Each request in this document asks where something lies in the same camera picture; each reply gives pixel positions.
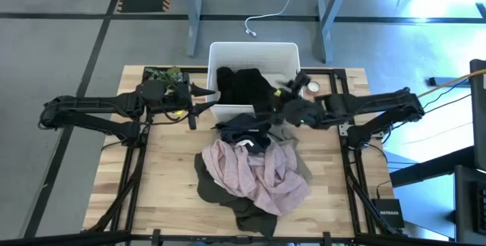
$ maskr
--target wire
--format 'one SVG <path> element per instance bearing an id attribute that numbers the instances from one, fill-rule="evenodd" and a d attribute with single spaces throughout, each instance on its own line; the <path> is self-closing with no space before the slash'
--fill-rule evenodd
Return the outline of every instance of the wire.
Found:
<path id="1" fill-rule="evenodd" d="M 402 127 L 404 124 L 406 124 L 406 122 L 403 122 L 403 123 L 401 123 L 399 126 L 392 128 L 392 130 L 395 130 L 395 129 L 397 129 L 397 128 L 401 128 L 401 127 Z"/>
<path id="2" fill-rule="evenodd" d="M 289 6 L 290 1 L 291 0 L 287 0 L 286 5 L 278 13 L 275 13 L 275 14 L 265 14 L 265 15 L 259 15 L 259 16 L 254 16 L 254 17 L 247 18 L 245 20 L 245 32 L 247 34 L 253 36 L 253 37 L 257 37 L 257 33 L 255 33 L 253 30 L 250 30 L 250 28 L 248 27 L 248 21 L 250 21 L 252 19 L 259 19 L 259 18 L 265 18 L 265 17 L 279 16 L 279 15 L 283 14 L 284 11 L 286 11 L 287 7 Z"/>
<path id="3" fill-rule="evenodd" d="M 452 103 L 458 102 L 458 101 L 460 101 L 460 100 L 462 100 L 462 99 L 465 99 L 465 98 L 467 98 L 467 97 L 469 97 L 469 96 L 471 96 L 471 94 L 468 94 L 468 95 L 464 96 L 463 98 L 459 98 L 459 99 L 457 99 L 457 100 L 453 100 L 452 102 L 448 102 L 448 103 L 446 103 L 446 104 L 443 104 L 442 106 L 438 106 L 438 107 L 436 107 L 435 109 L 431 109 L 431 110 L 427 111 L 425 114 L 430 113 L 430 112 L 433 112 L 434 110 L 440 109 L 440 108 L 442 108 L 442 107 L 444 107 L 444 106 L 448 106 L 448 105 L 450 105 L 450 104 L 452 104 Z"/>
<path id="4" fill-rule="evenodd" d="M 186 118 L 189 117 L 189 113 L 186 114 L 186 116 L 180 118 L 179 120 L 177 121 L 170 121 L 170 122 L 158 122 L 158 123 L 152 123 L 152 124 L 149 124 L 149 126 L 152 126 L 152 125 L 173 125 L 173 124 L 177 124 L 181 121 L 184 121 Z"/>
<path id="5" fill-rule="evenodd" d="M 454 127 L 454 128 L 448 129 L 448 130 L 446 130 L 446 131 L 442 131 L 442 132 L 440 132 L 440 133 L 438 133 L 438 134 L 435 134 L 435 135 L 432 135 L 432 136 L 430 136 L 430 137 L 426 137 L 425 139 L 421 139 L 421 140 L 414 140 L 414 141 L 411 141 L 411 142 L 408 142 L 408 143 L 404 143 L 404 144 L 402 143 L 402 144 L 400 144 L 400 145 L 402 146 L 402 145 L 406 145 L 406 144 L 415 144 L 415 143 L 419 143 L 419 142 L 422 142 L 422 141 L 424 141 L 424 140 L 431 139 L 431 138 L 433 138 L 433 137 L 436 137 L 436 136 L 442 135 L 442 134 L 447 133 L 447 132 L 449 132 L 449 131 L 453 131 L 454 129 L 461 128 L 461 127 L 463 127 L 463 126 L 470 125 L 470 124 L 472 124 L 472 121 L 471 121 L 471 122 L 469 122 L 469 123 L 467 123 L 467 124 L 463 124 L 463 125 L 456 126 L 456 127 Z"/>
<path id="6" fill-rule="evenodd" d="M 453 87 L 451 87 L 451 88 L 450 88 L 450 90 L 448 90 L 448 91 L 446 91 L 446 92 L 441 93 L 441 94 L 440 94 L 440 95 L 439 95 L 439 96 L 438 96 L 438 97 L 437 97 L 435 100 L 428 102 L 428 103 L 427 103 L 427 104 L 424 106 L 424 108 L 423 108 L 423 109 L 425 109 L 425 108 L 426 108 L 428 105 L 430 105 L 430 104 L 432 104 L 432 103 L 435 103 L 436 101 L 438 101 L 438 100 L 439 100 L 439 99 L 442 97 L 442 95 L 448 94 L 448 93 L 449 93 L 449 92 L 451 92 L 451 91 L 452 91 L 452 90 L 453 90 L 455 87 L 457 87 L 457 86 L 459 86 L 460 84 L 462 84 L 462 83 L 466 82 L 468 79 L 469 79 L 469 78 L 466 78 L 466 79 L 464 79 L 464 80 L 460 81 L 459 83 L 457 83 L 457 84 L 455 84 Z"/>
<path id="7" fill-rule="evenodd" d="M 381 185 L 385 185 L 385 184 L 387 184 L 387 183 L 389 183 L 389 182 L 391 182 L 391 180 L 388 180 L 388 181 L 382 182 L 382 183 L 380 183 L 380 184 L 377 186 L 377 198 L 378 198 L 378 200 L 380 199 L 380 192 L 378 191 L 378 190 L 380 189 L 380 186 L 381 186 Z"/>
<path id="8" fill-rule="evenodd" d="M 376 149 L 376 150 L 380 151 L 380 153 L 383 155 L 383 157 L 385 158 L 385 160 L 386 160 L 386 161 L 387 161 L 387 163 L 388 163 L 388 158 L 387 158 L 387 155 L 385 154 L 385 152 L 384 152 L 384 151 L 382 151 L 382 149 L 381 149 L 381 148 L 379 148 L 379 147 L 377 147 L 377 146 L 375 146 L 375 145 L 373 145 L 373 144 L 371 144 L 371 143 L 370 143 L 370 144 L 368 143 L 367 145 L 368 145 L 369 147 L 373 147 L 374 149 Z"/>
<path id="9" fill-rule="evenodd" d="M 103 147 L 101 147 L 101 151 L 103 151 L 107 147 L 111 147 L 111 146 L 114 146 L 116 144 L 121 144 L 121 143 L 123 143 L 123 140 L 119 140 L 119 141 L 114 142 L 114 143 L 108 143 L 108 144 L 104 145 Z"/>
<path id="10" fill-rule="evenodd" d="M 167 117 L 167 119 L 171 120 L 171 121 L 178 121 L 181 117 L 177 117 L 177 118 L 173 118 L 171 117 L 168 113 L 167 113 L 167 110 L 166 110 L 166 107 L 161 104 L 161 107 L 162 107 L 162 111 L 164 113 L 164 115 Z"/>
<path id="11" fill-rule="evenodd" d="M 420 94 L 420 95 L 418 96 L 418 98 L 421 98 L 421 97 L 423 97 L 423 96 L 425 96 L 425 95 L 428 95 L 428 94 L 430 94 L 430 93 L 433 93 L 434 91 L 437 91 L 437 90 L 439 90 L 439 89 L 441 89 L 441 88 L 443 88 L 443 87 L 447 87 L 447 86 L 449 86 L 449 85 L 451 85 L 451 84 L 454 84 L 454 83 L 455 83 L 455 82 L 457 82 L 457 81 L 460 81 L 460 80 L 463 80 L 463 79 L 466 79 L 466 78 L 470 78 L 470 77 L 474 77 L 474 76 L 476 76 L 476 75 L 480 75 L 480 74 L 486 74 L 486 69 L 482 69 L 482 70 L 479 70 L 479 71 L 475 71 L 475 72 L 472 72 L 472 73 L 470 73 L 470 74 L 466 74 L 466 75 L 463 75 L 463 76 L 461 76 L 461 77 L 459 77 L 459 78 L 456 78 L 456 79 L 454 79 L 454 80 L 452 80 L 452 81 L 449 81 L 449 82 L 447 82 L 447 83 L 445 83 L 445 84 L 441 84 L 441 85 L 440 85 L 440 86 L 438 86 L 438 87 L 435 87 L 435 88 L 433 88 L 433 89 L 431 89 L 431 90 L 429 90 L 429 91 L 426 91 L 426 92 L 424 92 L 424 93 Z"/>
<path id="12" fill-rule="evenodd" d="M 393 127 L 390 129 L 390 132 L 388 133 L 387 138 L 381 144 L 385 144 L 388 141 L 388 139 L 390 139 L 390 136 L 392 135 L 392 131 L 393 131 Z"/>

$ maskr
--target desk leg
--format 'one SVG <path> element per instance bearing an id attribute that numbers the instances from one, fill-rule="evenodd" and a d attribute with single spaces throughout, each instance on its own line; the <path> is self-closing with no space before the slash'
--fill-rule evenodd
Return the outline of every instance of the desk leg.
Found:
<path id="1" fill-rule="evenodd" d="M 186 0 L 189 16 L 188 56 L 194 57 L 196 51 L 197 32 L 199 30 L 200 8 L 202 0 Z"/>
<path id="2" fill-rule="evenodd" d="M 333 26 L 334 18 L 336 18 L 337 12 L 341 8 L 342 1 L 329 0 L 329 5 L 326 8 L 326 2 L 324 0 L 317 0 L 324 64 L 333 60 L 333 44 L 331 42 L 330 30 Z"/>

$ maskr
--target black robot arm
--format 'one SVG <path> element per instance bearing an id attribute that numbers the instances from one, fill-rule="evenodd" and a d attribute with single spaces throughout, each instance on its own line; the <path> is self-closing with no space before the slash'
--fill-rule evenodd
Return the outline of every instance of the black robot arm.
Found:
<path id="1" fill-rule="evenodd" d="M 314 97 L 314 101 L 302 99 L 298 91 L 310 79 L 302 71 L 290 90 L 281 89 L 282 113 L 285 120 L 295 126 L 308 125 L 314 129 L 329 129 L 333 125 L 342 125 L 356 115 L 383 112 L 364 125 L 350 126 L 347 130 L 348 145 L 361 148 L 371 135 L 387 132 L 397 122 L 418 121 L 425 114 L 417 96 L 404 88 L 394 93 L 369 96 L 352 94 L 329 94 Z"/>
<path id="2" fill-rule="evenodd" d="M 138 85 L 134 92 L 123 93 L 117 97 L 82 97 L 60 96 L 46 103 L 40 115 L 39 128 L 57 129 L 67 126 L 78 126 L 90 130 L 115 135 L 124 145 L 134 146 L 140 136 L 141 125 L 169 125 L 168 123 L 144 123 L 138 121 L 145 112 L 147 114 L 164 113 L 172 123 L 181 121 L 171 118 L 168 112 L 187 111 L 191 130 L 196 129 L 195 117 L 210 108 L 214 102 L 192 105 L 191 96 L 213 94 L 189 83 L 189 76 L 184 73 L 182 82 L 172 83 L 172 91 L 167 92 L 166 82 L 162 80 L 147 80 Z M 116 113 L 130 118 L 131 121 L 117 123 L 88 114 Z"/>

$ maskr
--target gray cloth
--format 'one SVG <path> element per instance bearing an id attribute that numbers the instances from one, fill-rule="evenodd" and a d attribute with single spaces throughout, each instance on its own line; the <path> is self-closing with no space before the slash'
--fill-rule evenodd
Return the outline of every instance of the gray cloth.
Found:
<path id="1" fill-rule="evenodd" d="M 304 160 L 298 154 L 297 152 L 298 139 L 290 131 L 290 129 L 283 125 L 272 125 L 272 127 L 268 131 L 268 135 L 274 141 L 280 144 L 287 144 L 288 142 L 289 144 L 292 145 L 295 151 L 295 156 L 297 157 L 297 173 L 302 175 L 302 178 L 304 178 L 304 180 L 309 184 L 309 182 L 312 180 L 312 172 L 311 170 L 309 170 Z"/>

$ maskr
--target white cable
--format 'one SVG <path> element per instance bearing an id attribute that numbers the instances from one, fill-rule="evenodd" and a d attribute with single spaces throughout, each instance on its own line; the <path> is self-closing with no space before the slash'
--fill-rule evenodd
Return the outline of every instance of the white cable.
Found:
<path id="1" fill-rule="evenodd" d="M 287 6 L 289 6 L 289 3 L 290 3 L 290 0 L 287 0 L 287 3 L 285 5 L 285 7 L 283 7 L 283 9 L 276 13 L 276 14 L 265 14 L 265 15 L 260 15 L 260 16 L 256 16 L 256 17 L 249 17 L 245 20 L 245 29 L 246 29 L 246 33 L 253 36 L 253 37 L 257 37 L 257 33 L 255 33 L 253 30 L 250 30 L 250 28 L 248 27 L 248 21 L 252 20 L 252 19 L 258 19 L 258 18 L 264 18 L 264 17 L 272 17 L 272 16 L 278 16 L 278 15 L 281 15 L 283 14 L 284 11 L 286 11 L 287 9 Z"/>

